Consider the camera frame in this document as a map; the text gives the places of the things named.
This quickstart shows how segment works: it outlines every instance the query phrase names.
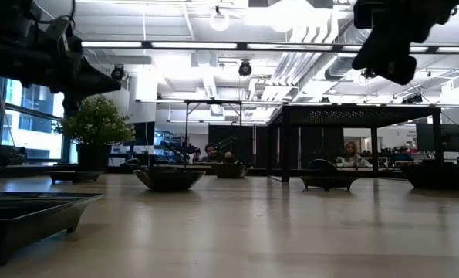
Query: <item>ceiling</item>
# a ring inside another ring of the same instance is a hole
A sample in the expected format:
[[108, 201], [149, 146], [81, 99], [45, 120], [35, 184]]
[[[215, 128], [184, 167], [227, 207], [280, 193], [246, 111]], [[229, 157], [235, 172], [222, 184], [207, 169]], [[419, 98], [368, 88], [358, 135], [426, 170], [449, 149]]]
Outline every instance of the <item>ceiling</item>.
[[[65, 0], [37, 2], [47, 14], [53, 17], [69, 13], [71, 7], [71, 0], [70, 2]], [[163, 1], [140, 0], [78, 0], [77, 2], [76, 32], [86, 40], [294, 42], [298, 37], [301, 39], [297, 42], [305, 42], [307, 39], [309, 42], [327, 40], [341, 42], [341, 34], [348, 30], [350, 19], [353, 17], [349, 6], [334, 6], [333, 12], [322, 14], [317, 12], [317, 9], [310, 9], [311, 5], [304, 0], [281, 0], [268, 8], [249, 8], [252, 2], [248, 0], [231, 2], [207, 0], [167, 4]], [[228, 15], [229, 27], [224, 31], [215, 30], [225, 20], [211, 18], [215, 5], [220, 5], [222, 15]], [[293, 5], [299, 8], [293, 10], [288, 8]], [[334, 22], [332, 18], [335, 19], [336, 26], [330, 23]], [[279, 28], [288, 28], [279, 27], [276, 22], [294, 22], [294, 28], [287, 32], [276, 32]], [[302, 27], [312, 25], [313, 27], [307, 29], [308, 33], [306, 31], [300, 33]], [[310, 36], [312, 29], [318, 30], [313, 33], [314, 36], [313, 34]], [[435, 26], [427, 43], [459, 44], [459, 13], [446, 25]], [[94, 50], [86, 54], [91, 63], [105, 71], [113, 64], [128, 61], [125, 67], [134, 75], [139, 68], [149, 63], [156, 69], [159, 93], [164, 98], [184, 99], [203, 89], [208, 90], [205, 76], [207, 71], [199, 66], [193, 66], [193, 53], [194, 51]], [[235, 94], [234, 98], [241, 97], [238, 95], [241, 89], [248, 92], [255, 90], [262, 93], [263, 91], [265, 95], [265, 84], [252, 89], [251, 86], [254, 84], [251, 81], [272, 80], [277, 76], [275, 73], [284, 60], [281, 52], [220, 51], [212, 55], [217, 57], [217, 60], [233, 59], [234, 62], [230, 63], [216, 63], [216, 67], [211, 68], [210, 75], [217, 88], [235, 88], [232, 91]], [[358, 77], [358, 73], [353, 71], [349, 71], [341, 80], [324, 80], [320, 78], [320, 70], [324, 70], [320, 63], [328, 62], [325, 54], [321, 56], [315, 54], [313, 57], [293, 56], [293, 58], [294, 64], [289, 64], [284, 69], [287, 69], [289, 74], [294, 72], [297, 76], [301, 70], [303, 76], [301, 78], [294, 76], [299, 81], [292, 85], [299, 87], [298, 90], [288, 88], [287, 93], [276, 94], [281, 99], [287, 96], [294, 100], [299, 98], [305, 101], [317, 101], [323, 96], [329, 96], [332, 101], [338, 102], [400, 102], [403, 92], [408, 95], [412, 86], [421, 86], [426, 96], [436, 100], [436, 97], [441, 94], [441, 85], [459, 76], [454, 74], [459, 73], [459, 55], [416, 56], [418, 72], [408, 86], [397, 85], [381, 77], [369, 80], [365, 85], [361, 77]], [[308, 64], [303, 63], [303, 66], [300, 66], [300, 62], [308, 58]], [[250, 61], [253, 68], [251, 76], [238, 75], [241, 60]], [[264, 96], [262, 100], [276, 100], [275, 98]]]

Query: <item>white ceiling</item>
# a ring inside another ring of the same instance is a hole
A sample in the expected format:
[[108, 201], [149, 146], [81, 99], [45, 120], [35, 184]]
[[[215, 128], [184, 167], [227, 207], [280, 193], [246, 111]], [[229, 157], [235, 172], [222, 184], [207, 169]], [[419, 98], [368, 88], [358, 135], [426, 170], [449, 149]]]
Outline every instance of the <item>white ceiling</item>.
[[[255, 41], [255, 42], [284, 42], [289, 41], [292, 32], [280, 33], [270, 26], [247, 25], [248, 13], [255, 8], [247, 8], [247, 1], [233, 1], [231, 8], [221, 11], [230, 15], [230, 25], [223, 32], [215, 31], [209, 24], [210, 16], [214, 12], [213, 5], [157, 5], [157, 4], [114, 4], [114, 0], [86, 1], [82, 0], [77, 5], [76, 31], [83, 39], [90, 40], [176, 40], [176, 41]], [[65, 0], [41, 0], [41, 7], [53, 16], [67, 14], [70, 3]], [[351, 18], [351, 12], [340, 12], [339, 16]], [[435, 26], [432, 29], [428, 43], [459, 44], [459, 13], [444, 26]], [[203, 85], [200, 68], [191, 66], [190, 51], [143, 51], [143, 50], [108, 50], [96, 51], [94, 56], [89, 55], [91, 61], [99, 59], [102, 67], [108, 67], [114, 57], [133, 56], [141, 60], [149, 56], [160, 74], [159, 91], [161, 93], [194, 92], [198, 86]], [[238, 52], [226, 51], [217, 53], [219, 57], [233, 57], [249, 59], [253, 67], [253, 76], [272, 75], [279, 64], [282, 53], [272, 52]], [[459, 56], [419, 55], [417, 73], [411, 84], [426, 82], [437, 74], [427, 77], [424, 69], [459, 70]], [[127, 67], [135, 71], [135, 66]], [[226, 66], [224, 69], [214, 69], [216, 86], [248, 88], [251, 78], [240, 78], [237, 73], [238, 66]], [[334, 90], [340, 92], [337, 97], [344, 100], [361, 100], [365, 94], [371, 99], [375, 96], [392, 96], [410, 88], [400, 86], [382, 78], [370, 81], [366, 86], [357, 82], [334, 83]], [[428, 93], [440, 92], [440, 87], [430, 88]]]

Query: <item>black plant pot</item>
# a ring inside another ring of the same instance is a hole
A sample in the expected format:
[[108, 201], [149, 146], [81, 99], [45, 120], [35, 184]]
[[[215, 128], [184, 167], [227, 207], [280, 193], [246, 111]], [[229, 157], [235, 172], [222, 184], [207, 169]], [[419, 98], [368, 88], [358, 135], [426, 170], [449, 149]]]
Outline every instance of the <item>black plant pot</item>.
[[107, 169], [111, 147], [110, 145], [77, 145], [76, 151], [78, 153], [79, 170], [105, 171]]

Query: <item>security camera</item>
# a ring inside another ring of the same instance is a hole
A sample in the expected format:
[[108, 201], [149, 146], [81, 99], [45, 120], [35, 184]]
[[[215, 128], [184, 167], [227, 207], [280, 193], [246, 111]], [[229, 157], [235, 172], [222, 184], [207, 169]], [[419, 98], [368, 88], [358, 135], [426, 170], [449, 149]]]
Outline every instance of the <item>security camera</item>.
[[238, 72], [240, 76], [249, 76], [251, 74], [250, 62], [249, 61], [241, 62]]
[[124, 71], [124, 65], [115, 65], [113, 71], [111, 72], [111, 77], [114, 80], [121, 81], [127, 74]]

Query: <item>black cage structure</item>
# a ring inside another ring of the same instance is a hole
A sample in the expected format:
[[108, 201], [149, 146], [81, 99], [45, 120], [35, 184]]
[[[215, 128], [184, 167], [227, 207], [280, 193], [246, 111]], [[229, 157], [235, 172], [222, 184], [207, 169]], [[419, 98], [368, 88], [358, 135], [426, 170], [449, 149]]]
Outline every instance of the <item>black cage structure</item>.
[[[267, 157], [267, 175], [275, 176], [281, 182], [289, 182], [291, 176], [290, 138], [293, 128], [297, 127], [341, 127], [367, 128], [371, 130], [373, 176], [379, 176], [378, 167], [378, 129], [393, 124], [433, 117], [435, 159], [438, 164], [444, 162], [444, 146], [441, 137], [441, 109], [435, 106], [421, 105], [369, 105], [344, 103], [317, 103], [313, 105], [285, 104], [279, 108], [268, 122], [268, 149], [278, 144], [278, 154], [270, 151]], [[272, 140], [275, 129], [280, 129], [278, 142]]]

